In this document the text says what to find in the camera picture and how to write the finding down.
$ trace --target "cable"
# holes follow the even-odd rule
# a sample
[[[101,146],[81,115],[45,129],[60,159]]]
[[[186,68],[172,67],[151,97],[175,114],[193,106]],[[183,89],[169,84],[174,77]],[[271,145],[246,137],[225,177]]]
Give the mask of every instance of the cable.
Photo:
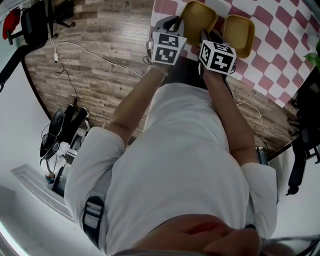
[[[66,71],[66,69],[65,69],[65,66],[61,63],[61,62],[57,62],[57,63],[59,63],[59,64],[61,64],[62,65],[62,68],[63,68],[63,70],[61,71],[61,72],[55,72],[55,75],[58,77],[58,76],[60,76],[63,72],[66,72],[66,74],[68,75],[68,79],[69,79],[69,83],[70,83],[70,85],[73,87],[73,89],[74,89],[74,92],[75,92],[75,98],[77,99],[77,91],[76,91],[76,88],[72,85],[72,83],[71,83],[71,81],[70,81],[70,76],[69,76],[69,73],[68,73],[68,71]]]
[[[282,137],[287,138],[288,141],[289,141],[289,143],[290,143],[291,146],[293,147],[293,145],[292,145],[292,143],[291,143],[291,140],[290,140],[287,136],[285,136],[285,135],[283,135],[283,134],[280,134],[280,133],[277,133],[277,132],[274,132],[274,131],[270,131],[270,130],[268,130],[266,127],[264,127],[264,124],[263,124],[263,122],[262,122],[262,115],[261,115],[259,109],[257,109],[257,107],[255,107],[254,105],[252,105],[251,103],[248,103],[248,102],[240,102],[240,103],[237,104],[237,106],[238,106],[238,105],[241,105],[241,104],[248,104],[248,105],[254,107],[254,108],[258,111],[258,113],[259,113],[259,115],[260,115],[261,126],[262,126],[265,130],[267,130],[269,133],[271,133],[271,134],[276,134],[276,135],[279,135],[279,136],[282,136]]]
[[[56,164],[57,164],[57,152],[55,153],[55,164],[53,168],[53,174],[55,174]]]
[[[228,90],[229,90],[229,92],[230,92],[230,94],[232,96],[232,99],[233,99],[234,95],[232,94],[232,91],[230,89],[229,83],[227,82],[227,75],[226,74],[221,74],[221,76],[222,76],[222,80],[223,80],[225,86],[228,88]]]
[[[47,124],[44,128],[43,128],[43,130],[42,130],[42,132],[41,132],[41,139],[42,139],[42,134],[44,133],[44,131],[45,131],[45,129],[48,127],[50,125],[50,123],[49,124]]]
[[[234,72],[236,72],[236,65],[235,64],[233,64],[233,67],[230,71],[230,74],[233,74]]]
[[[153,65],[153,63],[150,61],[150,58],[149,58],[148,55],[143,56],[142,61],[144,62],[144,64],[147,64],[147,65],[150,65],[150,66]]]
[[[81,49],[83,49],[84,51],[86,51],[88,54],[92,54],[94,56],[96,56],[97,58],[99,58],[100,60],[103,60],[109,64],[112,64],[112,65],[115,65],[115,66],[118,66],[120,68],[123,68],[125,70],[129,70],[129,71],[132,71],[133,73],[135,73],[136,75],[140,76],[143,78],[143,76],[139,73],[137,73],[136,71],[134,71],[133,69],[131,68],[128,68],[128,67],[125,67],[125,66],[121,66],[119,64],[116,64],[112,61],[109,61],[109,60],[106,60],[104,58],[101,58],[100,56],[96,55],[95,53],[91,52],[91,51],[88,51],[86,48],[82,47],[80,44],[77,44],[77,43],[74,43],[74,42],[68,42],[68,41],[64,41],[64,42],[54,42],[54,40],[51,38],[50,39],[50,43],[54,45],[54,48],[55,48],[55,53],[57,53],[57,48],[56,48],[56,45],[62,45],[62,44],[71,44],[71,45],[75,45],[75,46],[78,46],[80,47]]]
[[[304,251],[300,252],[296,256],[306,256],[309,253],[310,253],[309,255],[312,255],[314,253],[318,243],[319,243],[319,240],[312,241],[307,249],[305,249]]]
[[[53,44],[55,53],[57,53],[57,47],[56,47],[56,44],[52,38],[50,38],[50,43]]]

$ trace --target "yellow bowl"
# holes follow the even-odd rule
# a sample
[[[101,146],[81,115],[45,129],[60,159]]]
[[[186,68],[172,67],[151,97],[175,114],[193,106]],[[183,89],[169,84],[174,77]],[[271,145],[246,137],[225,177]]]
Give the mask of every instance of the yellow bowl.
[[[188,2],[180,17],[184,20],[186,42],[192,46],[199,46],[201,30],[209,33],[218,20],[217,13],[199,1]]]
[[[235,49],[238,58],[247,58],[254,44],[255,25],[245,17],[229,15],[224,20],[223,37]]]

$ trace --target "black office chair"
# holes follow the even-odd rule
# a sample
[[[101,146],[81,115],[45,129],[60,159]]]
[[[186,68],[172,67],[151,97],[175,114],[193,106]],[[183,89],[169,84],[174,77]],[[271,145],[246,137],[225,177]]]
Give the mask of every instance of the black office chair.
[[[45,46],[48,40],[48,26],[49,23],[50,35],[53,35],[53,23],[63,25],[67,28],[73,27],[75,24],[67,25],[62,22],[63,19],[67,19],[73,16],[73,3],[65,0],[54,12],[52,10],[51,0],[48,1],[48,18],[46,17],[46,7],[43,0],[35,3],[30,8],[26,8],[21,16],[22,31],[16,34],[10,34],[7,31],[8,41],[12,45],[13,39],[19,36],[24,37],[26,45],[20,46],[12,55],[8,63],[0,72],[0,93],[4,88],[4,84],[14,72],[21,60],[25,58],[29,53]]]
[[[305,84],[298,90],[296,100],[291,103],[298,111],[297,120],[288,119],[290,125],[296,128],[291,136],[299,135],[292,143],[294,152],[294,165],[288,181],[287,195],[298,192],[302,183],[306,161],[316,158],[315,164],[320,164],[320,152],[317,146],[320,144],[320,73],[314,68]]]

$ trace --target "table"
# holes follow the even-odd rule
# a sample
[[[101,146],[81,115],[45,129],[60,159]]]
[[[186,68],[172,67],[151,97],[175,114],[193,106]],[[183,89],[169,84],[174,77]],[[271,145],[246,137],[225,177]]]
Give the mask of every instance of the table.
[[[157,21],[180,15],[190,0],[155,0],[151,29]],[[280,107],[292,98],[313,66],[304,56],[311,52],[308,35],[318,35],[320,25],[302,0],[200,0],[214,9],[221,31],[231,14],[250,19],[255,25],[253,48],[248,58],[237,58],[232,77],[254,88]],[[199,47],[186,44],[182,56],[197,61]]]

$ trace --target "white wall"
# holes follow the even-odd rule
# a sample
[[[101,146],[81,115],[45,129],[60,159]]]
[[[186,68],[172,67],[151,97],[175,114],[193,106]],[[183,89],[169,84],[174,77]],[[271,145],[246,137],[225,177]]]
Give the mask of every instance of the white wall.
[[[0,70],[16,48],[0,37]],[[49,122],[19,64],[0,93],[0,185],[15,190],[10,170],[23,164],[41,172],[40,132]]]
[[[3,0],[0,3],[0,22],[5,19],[9,11],[14,9],[20,4],[30,2],[29,0]]]
[[[320,164],[306,162],[302,184],[295,195],[288,195],[288,181],[294,166],[292,148],[271,161],[278,177],[278,220],[273,237],[320,234]]]
[[[85,233],[24,187],[16,191],[13,214],[19,224],[54,256],[102,256]]]
[[[12,203],[16,199],[16,192],[0,185],[0,215],[12,212]]]
[[[17,221],[12,214],[1,216],[1,224],[5,227],[6,231],[10,234],[18,246],[23,249],[29,256],[54,256],[51,254],[42,243],[24,229],[19,221]],[[8,246],[11,251],[15,249],[15,245]]]
[[[16,48],[0,38],[0,70]],[[74,222],[34,197],[10,172],[28,164],[45,182],[39,148],[49,122],[20,64],[0,93],[0,221],[30,256],[101,256]]]

